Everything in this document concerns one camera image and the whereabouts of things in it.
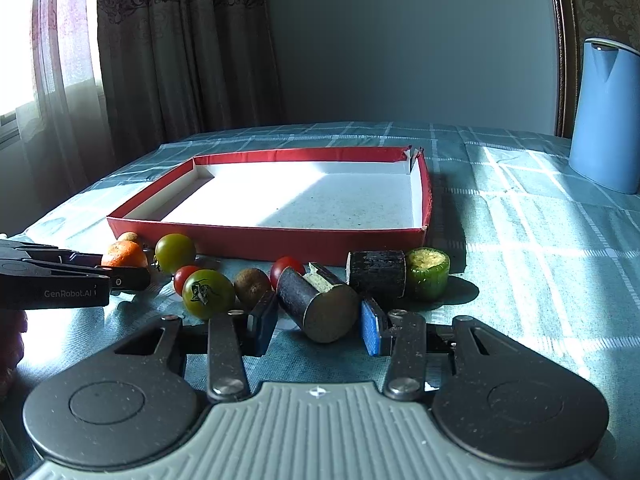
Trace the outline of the hand holding left gripper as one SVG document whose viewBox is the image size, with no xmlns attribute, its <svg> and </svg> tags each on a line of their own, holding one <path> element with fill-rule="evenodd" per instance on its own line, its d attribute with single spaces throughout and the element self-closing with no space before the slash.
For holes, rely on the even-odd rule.
<svg viewBox="0 0 640 480">
<path fill-rule="evenodd" d="M 23 335 L 28 318 L 22 310 L 2 310 L 0 318 L 0 396 L 9 392 L 14 372 L 24 356 Z"/>
</svg>

